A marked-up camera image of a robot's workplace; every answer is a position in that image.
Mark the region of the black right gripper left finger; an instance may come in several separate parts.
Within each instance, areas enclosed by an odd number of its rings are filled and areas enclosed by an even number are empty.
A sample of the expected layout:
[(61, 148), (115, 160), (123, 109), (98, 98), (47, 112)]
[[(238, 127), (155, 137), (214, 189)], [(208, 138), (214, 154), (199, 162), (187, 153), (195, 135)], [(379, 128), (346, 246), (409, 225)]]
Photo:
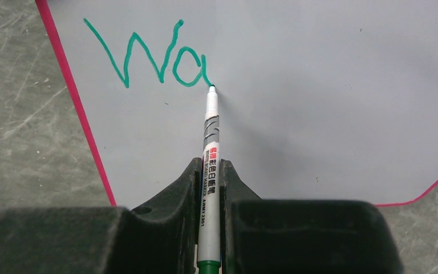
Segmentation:
[(0, 273), (194, 273), (201, 165), (134, 209), (1, 211)]

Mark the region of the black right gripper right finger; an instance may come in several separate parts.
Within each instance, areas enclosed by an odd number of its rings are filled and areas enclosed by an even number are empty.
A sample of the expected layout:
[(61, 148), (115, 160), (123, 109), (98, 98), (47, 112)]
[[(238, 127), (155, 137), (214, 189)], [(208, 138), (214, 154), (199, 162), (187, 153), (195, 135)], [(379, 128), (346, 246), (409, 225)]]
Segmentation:
[(220, 180), (223, 273), (403, 273), (373, 204), (262, 199), (228, 160)]

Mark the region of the green white marker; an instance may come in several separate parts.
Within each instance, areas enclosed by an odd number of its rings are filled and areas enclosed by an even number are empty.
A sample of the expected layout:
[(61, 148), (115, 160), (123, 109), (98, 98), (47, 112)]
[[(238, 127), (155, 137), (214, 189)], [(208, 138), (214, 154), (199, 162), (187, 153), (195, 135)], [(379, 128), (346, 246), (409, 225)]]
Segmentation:
[(206, 98), (202, 153), (202, 194), (197, 246), (199, 273), (219, 273), (221, 267), (219, 165), (218, 94), (216, 87), (210, 86)]

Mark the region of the pink-framed whiteboard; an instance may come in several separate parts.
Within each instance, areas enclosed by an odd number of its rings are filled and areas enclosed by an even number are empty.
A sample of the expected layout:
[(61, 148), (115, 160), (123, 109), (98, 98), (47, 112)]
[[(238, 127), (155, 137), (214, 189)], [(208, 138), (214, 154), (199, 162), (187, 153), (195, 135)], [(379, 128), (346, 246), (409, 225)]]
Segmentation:
[(202, 155), (262, 198), (406, 204), (438, 183), (438, 1), (37, 1), (111, 204)]

